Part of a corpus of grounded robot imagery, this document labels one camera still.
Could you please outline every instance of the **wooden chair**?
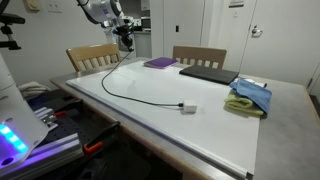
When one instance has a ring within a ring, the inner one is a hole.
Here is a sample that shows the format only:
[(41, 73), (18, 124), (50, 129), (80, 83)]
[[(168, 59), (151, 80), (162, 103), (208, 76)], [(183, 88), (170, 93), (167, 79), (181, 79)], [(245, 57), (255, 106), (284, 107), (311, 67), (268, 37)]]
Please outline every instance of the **wooden chair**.
[(120, 61), (119, 49), (116, 44), (83, 46), (66, 51), (77, 72)]
[(182, 64), (193, 64), (214, 68), (218, 63), (217, 69), (222, 69), (227, 51), (225, 49), (213, 49), (204, 47), (174, 46), (173, 59)]

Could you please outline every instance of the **white door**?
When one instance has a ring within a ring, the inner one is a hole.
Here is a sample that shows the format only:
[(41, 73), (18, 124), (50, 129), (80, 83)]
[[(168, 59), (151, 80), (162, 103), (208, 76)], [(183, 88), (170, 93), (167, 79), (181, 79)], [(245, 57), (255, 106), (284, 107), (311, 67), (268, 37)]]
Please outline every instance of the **white door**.
[(164, 47), (172, 57), (175, 45), (200, 46), (205, 0), (164, 0)]
[(307, 86), (320, 60), (319, 17), (319, 0), (257, 0), (240, 72)]

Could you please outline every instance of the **folded towel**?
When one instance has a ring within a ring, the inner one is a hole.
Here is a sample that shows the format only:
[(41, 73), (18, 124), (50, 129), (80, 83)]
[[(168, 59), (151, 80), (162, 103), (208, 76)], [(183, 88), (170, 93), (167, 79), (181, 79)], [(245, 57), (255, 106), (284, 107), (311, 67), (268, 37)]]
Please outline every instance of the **folded towel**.
[(49, 87), (41, 85), (35, 81), (23, 84), (23, 85), (19, 86), (18, 88), (21, 91), (23, 97), (40, 95), (42, 93), (50, 91)]
[[(243, 78), (236, 78), (236, 79), (234, 80), (234, 82), (237, 82), (239, 79), (243, 79)], [(251, 83), (253, 83), (253, 84), (255, 84), (255, 85), (258, 85), (258, 86), (260, 86), (260, 87), (263, 87), (263, 88), (266, 88), (266, 87), (267, 87), (267, 83), (256, 82), (256, 81), (254, 81), (253, 79), (244, 79), (244, 80), (249, 81), (249, 82), (251, 82)]]
[(259, 116), (263, 115), (263, 111), (250, 99), (237, 95), (233, 90), (230, 91), (225, 102), (226, 106), (231, 109)]
[(252, 100), (265, 114), (268, 114), (272, 93), (268, 89), (239, 79), (229, 85), (238, 95)]

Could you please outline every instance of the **white power adapter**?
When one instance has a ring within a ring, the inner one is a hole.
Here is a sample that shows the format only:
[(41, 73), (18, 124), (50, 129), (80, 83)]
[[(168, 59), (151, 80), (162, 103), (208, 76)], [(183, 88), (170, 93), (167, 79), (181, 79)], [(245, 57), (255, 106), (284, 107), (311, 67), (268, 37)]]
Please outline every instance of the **white power adapter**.
[(185, 113), (196, 113), (197, 105), (196, 102), (192, 100), (184, 100), (183, 101), (183, 112)]

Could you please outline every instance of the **laptop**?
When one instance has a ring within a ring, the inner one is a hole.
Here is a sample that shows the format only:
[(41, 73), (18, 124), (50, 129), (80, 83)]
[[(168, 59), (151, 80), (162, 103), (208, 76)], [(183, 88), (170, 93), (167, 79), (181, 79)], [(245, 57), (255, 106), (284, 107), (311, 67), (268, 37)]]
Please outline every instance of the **laptop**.
[(229, 85), (238, 77), (239, 72), (215, 69), (204, 66), (193, 65), (179, 72), (182, 75), (204, 79), (220, 84)]

